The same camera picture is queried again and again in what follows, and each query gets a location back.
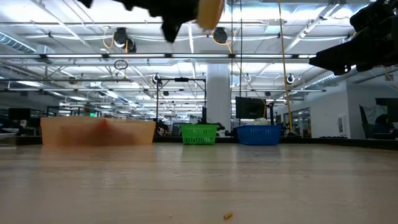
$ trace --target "table surface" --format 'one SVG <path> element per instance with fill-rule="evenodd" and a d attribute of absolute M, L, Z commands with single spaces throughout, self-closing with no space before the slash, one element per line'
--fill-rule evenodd
<path fill-rule="evenodd" d="M 0 148 L 4 224 L 396 224 L 397 211 L 395 151 L 304 144 Z"/>

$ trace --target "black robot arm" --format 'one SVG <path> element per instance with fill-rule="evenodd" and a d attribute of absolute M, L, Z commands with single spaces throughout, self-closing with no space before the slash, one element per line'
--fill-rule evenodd
<path fill-rule="evenodd" d="M 78 0 L 90 8 L 93 0 Z M 197 18 L 199 0 L 113 0 L 131 11 L 134 7 L 147 9 L 150 16 L 163 18 L 162 30 L 167 42 L 173 43 L 185 22 Z"/>

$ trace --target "food crumb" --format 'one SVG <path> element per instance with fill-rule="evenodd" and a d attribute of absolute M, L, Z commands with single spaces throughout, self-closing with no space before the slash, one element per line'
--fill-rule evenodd
<path fill-rule="evenodd" d="M 233 213 L 230 212 L 230 213 L 224 215 L 224 220 L 229 220 L 230 218 L 232 218 L 232 216 L 233 216 Z"/>

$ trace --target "column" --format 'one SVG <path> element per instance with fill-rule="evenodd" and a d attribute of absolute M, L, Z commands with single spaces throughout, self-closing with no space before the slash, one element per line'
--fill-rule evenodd
<path fill-rule="evenodd" d="M 231 131 L 230 77 L 228 64 L 207 65 L 207 122 L 220 122 L 227 131 Z"/>

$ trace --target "monitor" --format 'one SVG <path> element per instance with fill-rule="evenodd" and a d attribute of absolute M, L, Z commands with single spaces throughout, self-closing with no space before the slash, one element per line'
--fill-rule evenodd
<path fill-rule="evenodd" d="M 257 119 L 267 118 L 266 100 L 259 98 L 236 97 L 236 118 Z"/>
<path fill-rule="evenodd" d="M 29 120 L 30 108 L 9 108 L 8 119 L 10 120 Z"/>
<path fill-rule="evenodd" d="M 398 122 L 398 100 L 390 99 L 387 102 L 387 115 L 389 123 Z"/>

